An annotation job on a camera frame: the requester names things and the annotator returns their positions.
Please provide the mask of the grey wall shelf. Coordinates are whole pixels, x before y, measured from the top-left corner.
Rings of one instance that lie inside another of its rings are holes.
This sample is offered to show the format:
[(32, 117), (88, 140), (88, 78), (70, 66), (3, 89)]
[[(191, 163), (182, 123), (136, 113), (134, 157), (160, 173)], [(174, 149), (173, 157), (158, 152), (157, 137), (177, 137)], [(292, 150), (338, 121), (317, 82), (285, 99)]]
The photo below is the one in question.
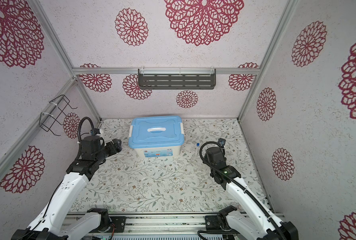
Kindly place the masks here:
[(216, 70), (203, 71), (138, 70), (138, 86), (142, 90), (213, 90)]

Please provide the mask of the white plastic storage bin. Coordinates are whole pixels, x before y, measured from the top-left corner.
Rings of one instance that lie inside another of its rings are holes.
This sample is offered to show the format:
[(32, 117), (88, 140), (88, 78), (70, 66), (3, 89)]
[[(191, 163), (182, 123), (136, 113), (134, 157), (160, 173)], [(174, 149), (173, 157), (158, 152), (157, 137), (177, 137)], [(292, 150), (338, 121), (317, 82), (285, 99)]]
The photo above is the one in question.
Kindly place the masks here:
[(145, 148), (145, 149), (133, 149), (133, 150), (135, 150), (138, 156), (141, 158), (154, 158), (154, 157), (176, 157), (180, 154), (180, 149), (181, 146)]

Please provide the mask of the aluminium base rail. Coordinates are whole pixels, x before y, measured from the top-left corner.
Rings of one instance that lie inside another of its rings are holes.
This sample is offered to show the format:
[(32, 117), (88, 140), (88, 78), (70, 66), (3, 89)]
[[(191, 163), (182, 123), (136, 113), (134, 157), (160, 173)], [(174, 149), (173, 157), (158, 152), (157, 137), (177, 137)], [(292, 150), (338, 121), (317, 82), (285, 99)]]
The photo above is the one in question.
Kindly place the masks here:
[(29, 224), (40, 240), (81, 240), (88, 234), (133, 234), (151, 239), (152, 235), (241, 235), (246, 240), (297, 240), (298, 231), (291, 222), (284, 222), (269, 213), (246, 215), (229, 206), (217, 214), (205, 216), (110, 216), (107, 210), (91, 209), (79, 220), (63, 227), (60, 214), (43, 213)]

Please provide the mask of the blue plastic bin lid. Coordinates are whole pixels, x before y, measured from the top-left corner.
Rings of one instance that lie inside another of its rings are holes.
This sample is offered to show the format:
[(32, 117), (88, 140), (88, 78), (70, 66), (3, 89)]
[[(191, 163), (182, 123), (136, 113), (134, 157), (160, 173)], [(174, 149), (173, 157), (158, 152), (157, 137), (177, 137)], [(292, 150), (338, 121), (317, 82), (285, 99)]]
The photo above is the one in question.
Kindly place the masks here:
[(128, 144), (132, 149), (175, 147), (184, 142), (183, 121), (179, 116), (135, 118), (131, 122)]

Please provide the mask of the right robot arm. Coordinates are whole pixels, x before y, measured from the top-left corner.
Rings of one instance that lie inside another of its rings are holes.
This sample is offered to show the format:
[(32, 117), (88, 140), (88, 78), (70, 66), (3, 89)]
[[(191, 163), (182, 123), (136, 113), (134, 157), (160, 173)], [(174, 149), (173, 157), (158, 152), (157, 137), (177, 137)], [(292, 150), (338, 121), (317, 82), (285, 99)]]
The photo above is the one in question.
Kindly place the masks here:
[(210, 167), (210, 176), (219, 184), (246, 212), (243, 215), (236, 207), (228, 206), (220, 210), (216, 217), (207, 216), (203, 234), (234, 235), (239, 234), (246, 240), (297, 240), (299, 233), (291, 222), (285, 222), (266, 207), (252, 193), (242, 175), (227, 164), (225, 139), (206, 142), (199, 149), (203, 163)]

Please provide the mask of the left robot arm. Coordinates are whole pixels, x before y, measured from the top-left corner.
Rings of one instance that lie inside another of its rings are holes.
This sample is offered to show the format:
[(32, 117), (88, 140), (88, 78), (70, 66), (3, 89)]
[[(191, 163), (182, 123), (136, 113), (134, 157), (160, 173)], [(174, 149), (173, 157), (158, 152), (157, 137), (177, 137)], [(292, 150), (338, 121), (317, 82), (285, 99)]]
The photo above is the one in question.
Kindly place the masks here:
[(92, 231), (105, 232), (113, 227), (107, 209), (92, 208), (65, 230), (62, 224), (72, 204), (108, 157), (121, 152), (121, 140), (106, 142), (89, 117), (77, 129), (78, 152), (41, 213), (24, 230), (16, 230), (13, 240), (81, 240)]

